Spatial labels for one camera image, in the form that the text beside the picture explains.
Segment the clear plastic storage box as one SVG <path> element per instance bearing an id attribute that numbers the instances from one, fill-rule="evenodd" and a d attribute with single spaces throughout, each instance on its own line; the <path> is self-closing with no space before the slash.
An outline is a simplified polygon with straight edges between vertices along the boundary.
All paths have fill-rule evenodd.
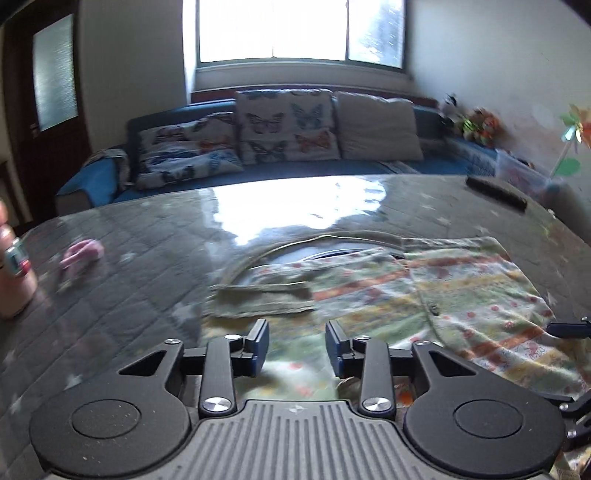
<path id="1" fill-rule="evenodd" d="M 532 169 L 505 150 L 497 149 L 496 154 L 496 178 L 509 183 L 542 205 L 560 193 L 562 184 L 558 181 Z"/>

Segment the upright butterfly cushion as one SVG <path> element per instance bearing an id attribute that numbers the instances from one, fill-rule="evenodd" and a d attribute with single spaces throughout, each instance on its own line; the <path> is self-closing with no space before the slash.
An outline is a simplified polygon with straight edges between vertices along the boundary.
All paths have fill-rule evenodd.
<path id="1" fill-rule="evenodd" d="M 341 158 L 327 89 L 239 91 L 235 116 L 246 165 Z"/>

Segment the dark wooden door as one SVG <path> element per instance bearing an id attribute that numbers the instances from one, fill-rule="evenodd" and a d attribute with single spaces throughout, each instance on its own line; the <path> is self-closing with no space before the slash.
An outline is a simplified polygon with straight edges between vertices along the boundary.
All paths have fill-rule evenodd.
<path id="1" fill-rule="evenodd" d="M 33 1 L 4 25 L 5 112 L 21 182 L 60 188 L 90 153 L 77 1 Z"/>

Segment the black remote control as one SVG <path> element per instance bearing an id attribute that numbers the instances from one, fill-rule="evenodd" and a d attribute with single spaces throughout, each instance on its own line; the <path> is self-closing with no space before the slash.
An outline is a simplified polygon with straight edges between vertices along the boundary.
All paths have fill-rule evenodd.
<path id="1" fill-rule="evenodd" d="M 496 185 L 495 183 L 491 183 L 490 181 L 474 176 L 468 176 L 465 183 L 470 189 L 520 212 L 525 212 L 528 207 L 528 202 L 525 198 L 504 187 Z"/>

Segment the blue sofa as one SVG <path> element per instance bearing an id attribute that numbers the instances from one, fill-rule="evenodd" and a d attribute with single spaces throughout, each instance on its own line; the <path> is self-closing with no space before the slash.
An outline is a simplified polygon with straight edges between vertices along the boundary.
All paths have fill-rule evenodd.
<path id="1" fill-rule="evenodd" d="M 401 119 L 366 151 L 346 147 L 349 95 L 328 90 L 249 90 L 132 119 L 127 141 L 96 152 L 57 193 L 66 215 L 116 201 L 249 181 L 392 172 L 492 176 L 496 153 L 469 144 L 459 152 L 443 116 L 404 99 Z"/>

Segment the black white plush toy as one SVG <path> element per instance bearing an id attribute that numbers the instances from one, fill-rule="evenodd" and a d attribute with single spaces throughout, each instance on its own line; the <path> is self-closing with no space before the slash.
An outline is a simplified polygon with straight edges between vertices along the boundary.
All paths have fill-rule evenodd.
<path id="1" fill-rule="evenodd" d="M 457 96 L 452 93 L 448 94 L 440 105 L 442 115 L 448 123 L 456 125 L 463 120 L 463 113 L 459 107 Z"/>

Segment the brown bear plush toy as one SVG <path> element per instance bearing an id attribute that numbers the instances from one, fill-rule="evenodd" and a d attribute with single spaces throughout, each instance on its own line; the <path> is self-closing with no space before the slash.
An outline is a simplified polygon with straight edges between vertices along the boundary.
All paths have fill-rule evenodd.
<path id="1" fill-rule="evenodd" d="M 462 120 L 460 130 L 466 141 L 477 141 L 483 131 L 483 122 L 486 119 L 486 111 L 474 109 Z"/>

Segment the colourful paper pinwheel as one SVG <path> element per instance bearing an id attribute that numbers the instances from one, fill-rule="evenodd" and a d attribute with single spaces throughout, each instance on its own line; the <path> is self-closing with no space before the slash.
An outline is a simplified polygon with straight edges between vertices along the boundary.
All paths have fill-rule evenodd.
<path id="1" fill-rule="evenodd" d="M 578 159 L 580 145 L 590 148 L 590 109 L 580 108 L 575 104 L 569 106 L 569 111 L 560 116 L 564 125 L 561 137 L 563 147 L 556 160 L 550 177 L 570 177 L 581 170 L 581 161 Z"/>

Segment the colourful patterned child shirt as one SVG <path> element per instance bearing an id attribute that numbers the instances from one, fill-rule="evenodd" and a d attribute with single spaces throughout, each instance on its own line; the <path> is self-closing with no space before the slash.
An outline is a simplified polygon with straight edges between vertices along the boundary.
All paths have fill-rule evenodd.
<path id="1" fill-rule="evenodd" d="M 314 255 L 290 245 L 224 271 L 202 336 L 269 321 L 263 373 L 239 387 L 242 399 L 354 400 L 359 382 L 335 376 L 325 353 L 332 320 L 396 349 L 428 340 L 522 387 L 579 397 L 590 387 L 590 343 L 546 332 L 553 303 L 490 237 L 396 238 Z"/>

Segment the window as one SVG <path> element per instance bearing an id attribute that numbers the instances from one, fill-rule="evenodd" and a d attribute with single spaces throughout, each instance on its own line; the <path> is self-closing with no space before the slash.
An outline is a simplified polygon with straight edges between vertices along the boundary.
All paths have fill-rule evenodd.
<path id="1" fill-rule="evenodd" d="M 404 70 L 405 1 L 198 1 L 197 63 L 320 61 Z"/>

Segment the orange plush toy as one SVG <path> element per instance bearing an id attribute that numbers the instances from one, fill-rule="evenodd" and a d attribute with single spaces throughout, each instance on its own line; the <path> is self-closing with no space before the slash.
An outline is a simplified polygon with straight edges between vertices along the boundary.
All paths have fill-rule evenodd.
<path id="1" fill-rule="evenodd" d="M 496 137 L 502 131 L 500 120 L 488 110 L 480 111 L 482 120 L 478 128 L 478 143 L 487 148 L 493 148 Z"/>

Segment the pink cartoon bottle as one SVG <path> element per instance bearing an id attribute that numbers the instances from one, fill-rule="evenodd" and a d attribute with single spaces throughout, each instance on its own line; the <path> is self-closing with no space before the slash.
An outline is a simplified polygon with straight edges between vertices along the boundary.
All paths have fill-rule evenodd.
<path id="1" fill-rule="evenodd" d="M 0 314 L 2 319 L 11 319 L 32 301 L 38 283 L 24 243 L 8 224 L 4 202 L 1 202 L 0 216 Z"/>

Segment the small pink toy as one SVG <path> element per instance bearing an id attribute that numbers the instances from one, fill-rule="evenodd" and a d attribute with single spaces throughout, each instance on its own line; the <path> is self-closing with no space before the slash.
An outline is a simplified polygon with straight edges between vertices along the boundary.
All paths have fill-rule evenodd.
<path id="1" fill-rule="evenodd" d="M 99 240 L 84 239 L 71 245 L 63 254 L 60 261 L 62 269 L 69 269 L 73 266 L 86 262 L 100 260 L 104 256 L 104 247 Z"/>

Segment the lying butterfly cushion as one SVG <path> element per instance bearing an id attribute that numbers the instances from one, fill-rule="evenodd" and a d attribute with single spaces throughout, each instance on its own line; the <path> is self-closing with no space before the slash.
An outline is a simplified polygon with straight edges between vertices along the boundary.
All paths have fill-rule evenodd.
<path id="1" fill-rule="evenodd" d="M 242 172 L 235 148 L 235 116 L 217 112 L 198 120 L 139 133 L 135 187 L 148 190 Z"/>

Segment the plain beige cushion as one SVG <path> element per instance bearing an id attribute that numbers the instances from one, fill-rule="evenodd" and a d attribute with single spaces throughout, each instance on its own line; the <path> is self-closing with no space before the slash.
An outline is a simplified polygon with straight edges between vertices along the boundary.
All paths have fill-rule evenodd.
<path id="1" fill-rule="evenodd" d="M 410 100 L 337 92 L 335 115 L 345 160 L 424 160 L 414 103 Z"/>

